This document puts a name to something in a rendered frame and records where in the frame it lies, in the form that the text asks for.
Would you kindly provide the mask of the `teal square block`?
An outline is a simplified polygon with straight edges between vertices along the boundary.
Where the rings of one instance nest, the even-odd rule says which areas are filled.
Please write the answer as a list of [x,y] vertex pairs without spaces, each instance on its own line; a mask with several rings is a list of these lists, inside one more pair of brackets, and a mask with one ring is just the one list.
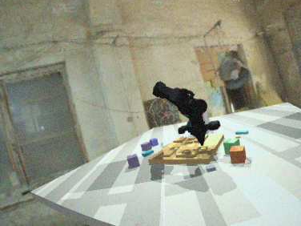
[[151,155],[154,153],[154,150],[148,150],[142,153],[143,156]]

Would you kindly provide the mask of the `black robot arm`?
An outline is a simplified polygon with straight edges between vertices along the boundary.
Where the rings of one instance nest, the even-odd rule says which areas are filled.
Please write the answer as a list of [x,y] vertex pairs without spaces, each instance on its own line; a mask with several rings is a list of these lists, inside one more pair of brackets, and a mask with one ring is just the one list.
[[[203,114],[207,110],[207,103],[203,99],[195,99],[194,93],[186,88],[170,88],[167,87],[165,83],[159,81],[155,84],[153,88],[153,95],[160,97],[161,99],[167,99],[173,103],[178,110],[185,117],[189,117],[186,128],[189,133],[198,132],[199,128],[203,128],[203,121],[200,119],[199,115],[196,118],[192,118],[188,114]],[[188,95],[190,94],[190,95]]]

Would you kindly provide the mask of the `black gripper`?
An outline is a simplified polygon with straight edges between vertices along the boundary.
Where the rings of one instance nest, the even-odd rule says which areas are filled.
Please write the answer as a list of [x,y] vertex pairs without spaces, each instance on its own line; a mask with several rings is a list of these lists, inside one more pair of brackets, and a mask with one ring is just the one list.
[[[203,121],[203,114],[200,115],[200,114],[194,113],[194,114],[188,114],[188,115],[192,116],[192,118],[196,118],[196,115],[199,115],[200,119]],[[205,123],[205,121],[203,121],[203,123]],[[203,128],[199,128],[198,132],[191,132],[190,134],[193,135],[200,142],[201,146],[203,146],[206,132],[208,130],[215,131],[219,128],[220,128],[220,122],[218,120],[210,121],[208,124],[204,124]],[[178,133],[184,134],[185,131],[187,131],[186,125],[181,126],[179,128]]]

